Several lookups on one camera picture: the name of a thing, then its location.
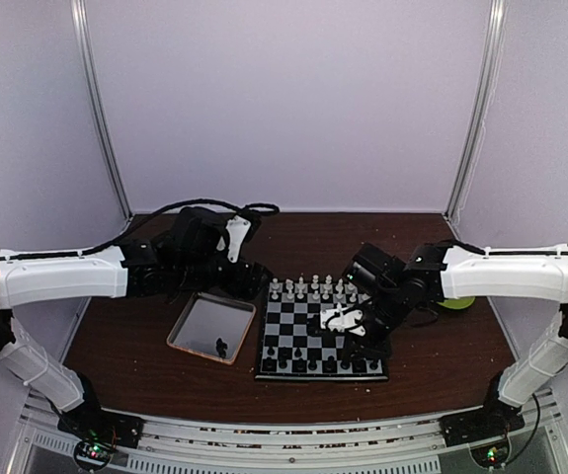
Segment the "black knight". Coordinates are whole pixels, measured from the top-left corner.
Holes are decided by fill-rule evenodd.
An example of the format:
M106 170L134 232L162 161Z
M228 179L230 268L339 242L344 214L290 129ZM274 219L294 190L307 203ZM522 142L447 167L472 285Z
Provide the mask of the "black knight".
M365 373L365 371L366 371L366 363L364 360L356 360L353 363L354 373Z

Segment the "black king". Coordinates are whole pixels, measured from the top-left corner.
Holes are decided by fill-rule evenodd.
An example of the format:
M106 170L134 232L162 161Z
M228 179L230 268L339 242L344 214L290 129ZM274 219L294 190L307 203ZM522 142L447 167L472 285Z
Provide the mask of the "black king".
M337 372L337 363L332 355L330 355L326 360L323 361L323 370L325 373L330 374Z

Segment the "black and grey chessboard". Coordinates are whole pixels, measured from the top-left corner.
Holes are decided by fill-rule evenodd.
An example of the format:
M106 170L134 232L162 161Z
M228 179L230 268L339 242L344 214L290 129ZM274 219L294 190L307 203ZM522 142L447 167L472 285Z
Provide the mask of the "black and grey chessboard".
M271 381L386 381L384 355L356 342L368 296L349 282L314 276L270 282L255 378Z

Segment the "wooden tray with mirror base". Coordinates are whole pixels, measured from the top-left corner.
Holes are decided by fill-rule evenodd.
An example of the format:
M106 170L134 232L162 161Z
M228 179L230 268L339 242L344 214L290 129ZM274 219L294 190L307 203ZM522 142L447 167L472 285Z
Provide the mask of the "wooden tray with mirror base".
M233 365L257 313L254 304L210 293L196 292L169 332L169 348L225 365ZM227 345L227 357L220 358L215 343Z

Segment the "black rook corner piece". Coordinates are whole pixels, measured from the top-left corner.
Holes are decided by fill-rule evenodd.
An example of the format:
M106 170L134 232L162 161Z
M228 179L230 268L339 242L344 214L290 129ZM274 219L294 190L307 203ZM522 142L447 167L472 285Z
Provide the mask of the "black rook corner piece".
M262 370L265 372L273 371L274 370L273 362L274 361L271 358L264 359L262 361Z

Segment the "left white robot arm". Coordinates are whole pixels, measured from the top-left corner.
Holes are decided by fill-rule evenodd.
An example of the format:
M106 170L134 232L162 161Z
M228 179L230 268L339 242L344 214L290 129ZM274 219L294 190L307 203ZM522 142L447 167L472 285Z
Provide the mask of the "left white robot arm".
M40 392L88 438L110 427L91 383L58 362L16 320L23 306L88 298L142 298L219 288L251 300L272 275L241 256L261 224L257 213L223 216L203 207L179 213L151 239L120 239L102 248L43 252L0 249L0 364Z

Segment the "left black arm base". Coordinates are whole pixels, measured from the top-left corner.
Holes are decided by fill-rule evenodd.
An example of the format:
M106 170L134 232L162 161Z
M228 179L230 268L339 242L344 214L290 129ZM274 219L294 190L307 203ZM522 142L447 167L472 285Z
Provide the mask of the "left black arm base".
M113 412L102 412L86 421L70 413L58 413L57 417L57 428L78 438L72 457L85 473L97 473L124 455L125 448L137 448L144 426L137 416Z

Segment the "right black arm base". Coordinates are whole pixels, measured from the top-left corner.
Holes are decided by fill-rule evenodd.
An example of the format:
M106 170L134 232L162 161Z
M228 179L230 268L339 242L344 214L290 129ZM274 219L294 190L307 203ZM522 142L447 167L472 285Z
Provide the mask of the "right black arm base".
M525 425L518 413L486 413L483 408L440 418L446 446L467 446L475 464L490 470L502 468L509 460L512 452L509 434Z

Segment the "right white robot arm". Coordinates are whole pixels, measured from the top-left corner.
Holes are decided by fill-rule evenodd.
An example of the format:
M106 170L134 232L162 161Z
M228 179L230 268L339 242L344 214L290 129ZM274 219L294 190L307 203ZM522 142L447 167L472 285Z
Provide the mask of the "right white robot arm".
M365 294L359 303L338 303L315 318L319 330L348 336L347 350L382 358L391 332L430 303L486 297L512 301L517 310L542 316L534 342L491 380L473 425L495 435L568 365L568 241L537 248L479 248L458 240L417 247L408 261L365 244L343 272Z

